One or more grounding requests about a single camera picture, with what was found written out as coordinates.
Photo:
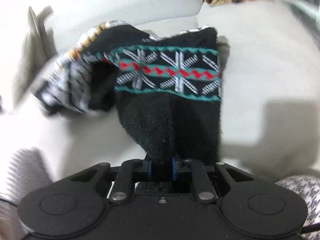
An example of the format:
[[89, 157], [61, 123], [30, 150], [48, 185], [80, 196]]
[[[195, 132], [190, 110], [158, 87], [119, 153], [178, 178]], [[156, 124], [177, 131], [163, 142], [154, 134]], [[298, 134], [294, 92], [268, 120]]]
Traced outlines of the black white patterned knit sweater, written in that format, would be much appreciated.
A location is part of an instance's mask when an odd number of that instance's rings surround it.
[[222, 67], [209, 25], [157, 37], [124, 21], [104, 22], [57, 59], [35, 96], [48, 115], [115, 107], [154, 162], [219, 159]]

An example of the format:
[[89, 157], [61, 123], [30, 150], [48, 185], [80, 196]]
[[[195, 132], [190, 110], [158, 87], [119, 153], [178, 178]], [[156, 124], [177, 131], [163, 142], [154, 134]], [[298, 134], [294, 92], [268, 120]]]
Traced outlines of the grey striped rug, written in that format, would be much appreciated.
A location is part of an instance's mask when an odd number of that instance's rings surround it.
[[306, 201], [288, 187], [227, 163], [205, 166], [217, 193], [198, 202], [191, 177], [173, 180], [172, 160], [151, 162], [151, 180], [134, 196], [109, 196], [120, 166], [100, 163], [55, 183], [41, 174], [40, 157], [13, 159], [11, 191], [1, 195], [1, 239], [304, 239], [319, 232]]

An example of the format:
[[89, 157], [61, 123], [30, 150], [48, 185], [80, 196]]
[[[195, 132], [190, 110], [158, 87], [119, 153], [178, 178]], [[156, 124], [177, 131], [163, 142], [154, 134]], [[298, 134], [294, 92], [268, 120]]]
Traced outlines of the grey sofa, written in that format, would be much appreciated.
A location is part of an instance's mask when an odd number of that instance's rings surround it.
[[285, 0], [210, 7], [202, 0], [1, 0], [1, 196], [13, 155], [35, 148], [59, 180], [100, 162], [144, 157], [117, 112], [46, 117], [33, 94], [14, 106], [28, 9], [46, 17], [47, 57], [63, 53], [91, 27], [124, 20], [158, 36], [211, 25], [227, 37], [220, 153], [228, 163], [280, 180], [319, 174], [319, 44], [306, 16]]

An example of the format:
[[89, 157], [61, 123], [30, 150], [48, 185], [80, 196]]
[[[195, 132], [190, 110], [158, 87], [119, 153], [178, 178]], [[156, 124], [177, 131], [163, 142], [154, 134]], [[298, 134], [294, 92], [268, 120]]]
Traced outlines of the beige sofa cushion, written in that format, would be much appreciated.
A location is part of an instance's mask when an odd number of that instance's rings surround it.
[[13, 99], [17, 104], [33, 83], [44, 64], [56, 54], [53, 31], [46, 31], [44, 22], [53, 13], [45, 7], [35, 14], [32, 7], [27, 11], [27, 30], [21, 45], [21, 55], [14, 75]]

